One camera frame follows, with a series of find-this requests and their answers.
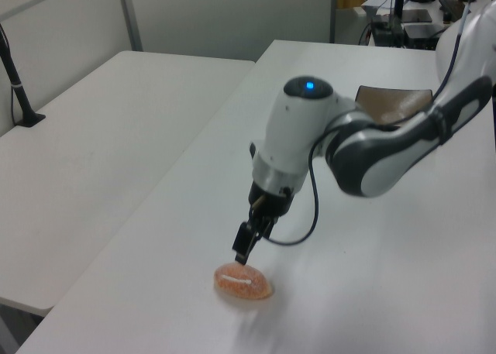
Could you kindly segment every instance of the wall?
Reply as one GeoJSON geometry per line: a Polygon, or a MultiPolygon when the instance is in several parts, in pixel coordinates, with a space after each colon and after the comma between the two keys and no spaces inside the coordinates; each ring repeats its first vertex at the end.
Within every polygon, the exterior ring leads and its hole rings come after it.
{"type": "Polygon", "coordinates": [[[331,0],[130,0],[145,51],[258,60],[274,39],[329,42],[331,0]]]}
{"type": "MultiPolygon", "coordinates": [[[[120,0],[44,0],[2,25],[35,110],[130,49],[120,0]]],[[[10,82],[0,67],[0,136],[11,128],[10,82]]]]}

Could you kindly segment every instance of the black cable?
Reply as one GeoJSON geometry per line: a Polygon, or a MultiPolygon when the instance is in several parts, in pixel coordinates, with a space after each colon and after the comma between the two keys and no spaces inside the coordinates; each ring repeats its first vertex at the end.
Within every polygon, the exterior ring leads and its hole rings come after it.
{"type": "Polygon", "coordinates": [[[365,26],[365,28],[363,29],[362,31],[362,35],[360,35],[360,38],[358,39],[358,45],[360,45],[362,43],[362,38],[363,38],[363,35],[365,33],[365,31],[367,30],[367,28],[370,26],[370,22],[365,26]]]}
{"type": "MultiPolygon", "coordinates": [[[[468,0],[466,9],[469,8],[470,3],[473,1],[474,0],[468,0]]],[[[460,40],[462,38],[463,27],[461,28],[461,30],[462,31],[458,35],[456,35],[455,49],[453,50],[453,55],[451,56],[451,62],[449,63],[448,71],[446,72],[446,75],[444,76],[443,82],[439,86],[438,90],[436,91],[434,96],[432,96],[432,102],[434,102],[438,98],[438,96],[441,94],[444,87],[448,83],[448,80],[450,79],[451,73],[453,72],[453,68],[455,66],[455,61],[456,61],[456,55],[458,54],[458,47],[460,46],[460,40]]]]}
{"type": "MultiPolygon", "coordinates": [[[[10,43],[7,38],[7,34],[3,30],[2,24],[0,23],[0,34],[2,35],[2,39],[5,41],[5,45],[7,46],[7,50],[10,52],[10,43]]],[[[16,126],[16,120],[14,119],[14,87],[10,85],[10,116],[12,118],[12,124],[16,126]]]]}
{"type": "Polygon", "coordinates": [[[14,87],[12,85],[10,86],[10,116],[12,118],[12,124],[16,126],[17,123],[14,119],[14,87]]]}
{"type": "Polygon", "coordinates": [[[393,0],[391,0],[391,4],[389,5],[389,30],[391,31],[391,36],[389,40],[389,46],[393,43],[393,0]]]}
{"type": "Polygon", "coordinates": [[[5,44],[7,45],[7,49],[10,52],[10,44],[9,44],[9,39],[7,38],[7,34],[5,34],[5,31],[3,30],[2,24],[0,23],[0,33],[2,34],[2,37],[5,39],[5,44]]]}
{"type": "Polygon", "coordinates": [[[429,36],[428,38],[425,38],[425,40],[430,40],[432,39],[434,36],[438,36],[439,34],[442,34],[444,33],[445,31],[447,31],[450,27],[445,27],[444,29],[441,29],[440,31],[436,31],[435,33],[433,33],[431,36],[429,36]]]}
{"type": "Polygon", "coordinates": [[[295,240],[293,242],[281,242],[278,240],[267,238],[267,240],[273,244],[277,244],[278,246],[296,246],[297,244],[303,243],[315,230],[317,226],[317,221],[319,220],[319,194],[317,193],[317,183],[315,182],[315,174],[313,171],[313,154],[317,146],[331,133],[335,132],[339,127],[331,128],[329,131],[325,131],[323,135],[321,135],[317,141],[313,144],[310,149],[310,154],[308,155],[308,172],[310,173],[310,180],[312,181],[312,189],[313,189],[313,198],[314,198],[314,215],[312,226],[308,232],[300,239],[295,240]]]}

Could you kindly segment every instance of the white table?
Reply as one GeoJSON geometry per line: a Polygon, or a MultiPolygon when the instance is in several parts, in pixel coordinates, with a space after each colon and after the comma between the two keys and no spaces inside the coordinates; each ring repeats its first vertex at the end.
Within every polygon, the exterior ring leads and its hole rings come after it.
{"type": "Polygon", "coordinates": [[[252,66],[123,52],[5,134],[0,304],[45,315],[252,66]]]}
{"type": "MultiPolygon", "coordinates": [[[[213,288],[247,217],[248,142],[264,137],[285,81],[313,74],[350,97],[361,84],[436,88],[433,56],[274,42],[19,354],[493,354],[490,108],[380,198],[346,196],[316,161],[315,234],[290,249],[260,242],[250,257],[274,296],[240,301],[213,288]],[[398,66],[408,69],[401,77],[392,71],[398,66]]],[[[307,181],[274,237],[302,234],[312,213],[307,181]]]]}

